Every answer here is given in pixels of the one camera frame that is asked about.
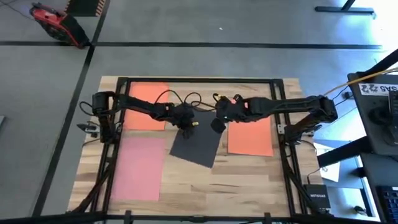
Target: wooden tabletop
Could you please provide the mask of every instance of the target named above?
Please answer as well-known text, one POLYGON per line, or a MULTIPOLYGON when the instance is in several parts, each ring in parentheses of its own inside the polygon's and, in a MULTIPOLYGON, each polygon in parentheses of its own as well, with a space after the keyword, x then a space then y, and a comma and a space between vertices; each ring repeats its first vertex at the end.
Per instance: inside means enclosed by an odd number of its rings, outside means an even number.
MULTIPOLYGON (((118 77, 102 77, 99 91, 114 91, 118 77)), ((185 97, 192 91, 202 95, 205 103, 214 104, 213 93, 232 98, 239 93, 244 98, 265 96, 271 98, 269 84, 262 83, 168 83, 171 90, 185 97)), ((299 80, 284 79, 287 98, 303 97, 299 80)), ((169 101, 178 103, 173 94, 169 101)), ((290 114, 292 123, 300 121, 306 113, 290 114)), ((164 161, 160 200, 114 201, 109 204, 110 214, 124 214, 132 210, 135 215, 206 215, 261 217, 270 212, 273 217, 289 217, 287 196, 280 161, 275 120, 272 116, 273 157, 227 154, 227 130, 223 133, 212 169, 169 155, 177 129, 170 124, 165 131, 124 130, 125 136, 152 136, 166 139, 167 153, 164 161)), ((80 164, 70 197, 68 209, 74 209, 86 197, 95 184, 103 145, 87 144, 82 151, 80 164)), ((313 146, 303 143, 297 146, 297 156, 303 183, 307 174, 319 168, 313 146)), ((312 184, 321 184, 320 173, 310 176, 312 184)), ((299 200, 295 187, 295 208, 299 212, 299 200)))

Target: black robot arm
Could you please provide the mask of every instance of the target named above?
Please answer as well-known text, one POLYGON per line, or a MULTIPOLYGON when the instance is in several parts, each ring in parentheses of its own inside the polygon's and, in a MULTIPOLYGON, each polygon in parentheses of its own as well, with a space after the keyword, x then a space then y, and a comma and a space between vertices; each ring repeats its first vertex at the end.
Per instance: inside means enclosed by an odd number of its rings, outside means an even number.
POLYGON ((119 110, 129 109, 140 113, 148 114, 152 119, 157 121, 167 121, 172 125, 183 130, 185 138, 189 138, 192 134, 193 122, 192 107, 180 104, 175 106, 173 103, 149 103, 135 97, 116 94, 112 91, 98 92, 93 95, 93 115, 98 117, 100 126, 101 142, 113 142, 117 139, 118 132, 115 124, 111 121, 111 115, 119 110), (109 99, 112 98, 116 102, 116 110, 109 109, 109 99))
POLYGON ((225 129, 225 123, 230 121, 252 122, 277 113, 310 112, 308 116, 297 124, 286 126, 285 140, 295 142, 301 139, 304 132, 317 129, 320 123, 331 123, 337 119, 337 112, 333 100, 325 96, 309 96, 289 100, 270 100, 265 97, 243 98, 235 95, 233 103, 225 96, 218 96, 216 103, 216 119, 211 127, 218 133, 225 129))

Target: gray floor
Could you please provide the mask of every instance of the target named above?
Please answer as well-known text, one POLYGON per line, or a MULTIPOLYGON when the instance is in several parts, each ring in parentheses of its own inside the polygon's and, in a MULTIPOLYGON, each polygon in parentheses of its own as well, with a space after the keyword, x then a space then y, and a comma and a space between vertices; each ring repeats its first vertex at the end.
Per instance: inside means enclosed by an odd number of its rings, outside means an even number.
MULTIPOLYGON (((42 2, 60 8, 66 3, 42 2)), ((113 0, 99 40, 384 44, 385 39, 378 38, 384 28, 379 26, 382 15, 313 11, 316 5, 341 2, 113 0)), ((12 5, 26 13, 29 4, 20 0, 12 5)), ((92 36, 98 18, 78 21, 92 36)), ((1 40, 52 41, 38 24, 0 6, 1 40)), ((347 73, 373 66, 388 51, 97 47, 80 99, 90 100, 103 75, 299 78, 306 95, 318 95, 346 82, 347 73)), ((7 116, 0 127, 0 218, 31 214, 86 52, 72 47, 0 47, 0 115, 7 116)), ((339 105, 339 115, 351 120, 354 108, 347 101, 339 105)), ((341 139, 334 127, 344 124, 344 118, 317 136, 341 139)), ((85 137, 76 124, 88 119, 75 111, 44 214, 66 210, 85 137)))

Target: red device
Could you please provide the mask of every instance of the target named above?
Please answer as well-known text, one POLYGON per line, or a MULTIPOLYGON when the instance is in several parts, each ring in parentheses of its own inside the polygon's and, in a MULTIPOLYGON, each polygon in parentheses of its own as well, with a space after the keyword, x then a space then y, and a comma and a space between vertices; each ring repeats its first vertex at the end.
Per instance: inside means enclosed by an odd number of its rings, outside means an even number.
POLYGON ((85 31, 77 20, 64 12, 59 12, 41 3, 32 3, 30 14, 54 39, 74 45, 79 49, 90 44, 85 31))

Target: sticker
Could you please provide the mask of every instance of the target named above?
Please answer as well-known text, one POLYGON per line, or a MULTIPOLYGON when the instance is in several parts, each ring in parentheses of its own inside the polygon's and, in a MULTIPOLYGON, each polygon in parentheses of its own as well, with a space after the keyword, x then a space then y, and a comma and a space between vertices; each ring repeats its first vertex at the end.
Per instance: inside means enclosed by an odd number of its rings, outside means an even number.
POLYGON ((368 96, 388 96, 390 91, 398 91, 398 85, 360 83, 358 86, 361 94, 368 96))

